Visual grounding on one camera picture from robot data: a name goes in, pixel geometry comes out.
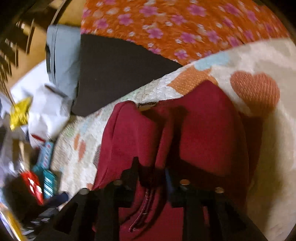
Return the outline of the white heart-patterned quilt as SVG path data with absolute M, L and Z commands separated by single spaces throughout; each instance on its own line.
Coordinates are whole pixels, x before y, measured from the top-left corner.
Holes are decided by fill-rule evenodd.
M 249 217 L 268 240 L 285 240 L 295 226 L 295 45 L 259 41 L 188 64 L 118 99 L 146 106 L 182 97 L 202 81 L 217 84 L 248 117 L 263 118 L 259 163 L 247 199 Z M 92 184 L 109 101 L 87 117 L 71 118 L 55 144 L 51 168 L 70 196 Z

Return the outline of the wooden staircase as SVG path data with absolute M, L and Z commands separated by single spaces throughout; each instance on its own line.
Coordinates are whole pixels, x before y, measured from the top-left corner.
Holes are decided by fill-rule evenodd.
M 47 30 L 55 18 L 57 8 L 46 6 L 44 9 L 25 13 L 1 40 L 1 90 L 4 91 L 12 68 L 19 67 L 19 52 L 29 55 L 36 27 Z

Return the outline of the orange floral bedsheet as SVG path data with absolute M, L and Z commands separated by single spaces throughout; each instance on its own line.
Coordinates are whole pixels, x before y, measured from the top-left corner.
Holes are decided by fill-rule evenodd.
M 118 38 L 186 65 L 251 42 L 286 38 L 277 16 L 254 1 L 86 1 L 81 33 Z

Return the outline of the teal patterned box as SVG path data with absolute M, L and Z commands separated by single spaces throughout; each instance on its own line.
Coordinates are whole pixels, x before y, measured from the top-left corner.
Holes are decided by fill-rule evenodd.
M 53 197 L 57 192 L 57 178 L 50 170 L 53 149 L 53 142 L 45 142 L 43 147 L 40 149 L 37 162 L 32 168 L 32 171 L 39 178 L 44 199 Z

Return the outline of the yellow star-shaped item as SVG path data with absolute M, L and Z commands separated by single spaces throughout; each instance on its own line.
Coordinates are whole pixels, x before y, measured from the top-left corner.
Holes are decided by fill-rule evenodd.
M 10 112 L 10 129 L 12 131 L 27 125 L 29 120 L 29 109 L 33 98 L 31 96 L 24 98 L 11 107 Z

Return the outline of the maroon red garment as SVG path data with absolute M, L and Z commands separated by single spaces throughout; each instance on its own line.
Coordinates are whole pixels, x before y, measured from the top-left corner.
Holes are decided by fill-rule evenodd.
M 210 81 L 146 110 L 121 102 L 104 129 L 93 188 L 120 178 L 137 157 L 143 166 L 171 170 L 196 189 L 223 191 L 245 214 L 261 135 L 262 120 L 238 112 Z M 137 184 L 135 201 L 121 207 L 118 218 L 120 240 L 182 240 L 183 212 L 168 200 L 166 177 L 152 189 Z

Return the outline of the light blue folded cloth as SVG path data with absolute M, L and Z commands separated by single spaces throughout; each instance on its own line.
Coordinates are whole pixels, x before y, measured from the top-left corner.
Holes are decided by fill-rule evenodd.
M 46 65 L 49 81 L 75 99 L 80 75 L 79 27 L 50 25 L 46 36 Z

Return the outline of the black folded cloth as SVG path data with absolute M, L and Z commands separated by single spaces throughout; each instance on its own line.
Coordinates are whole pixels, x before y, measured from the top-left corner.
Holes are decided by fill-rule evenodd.
M 122 39 L 81 35 L 78 93 L 72 112 L 88 116 L 181 68 L 181 64 Z

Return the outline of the white plastic bag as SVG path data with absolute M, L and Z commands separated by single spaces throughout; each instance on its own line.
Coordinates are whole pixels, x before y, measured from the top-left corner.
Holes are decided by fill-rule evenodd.
M 49 81 L 46 61 L 42 61 L 11 88 L 15 103 L 32 97 L 28 137 L 33 148 L 54 141 L 69 121 L 73 100 Z

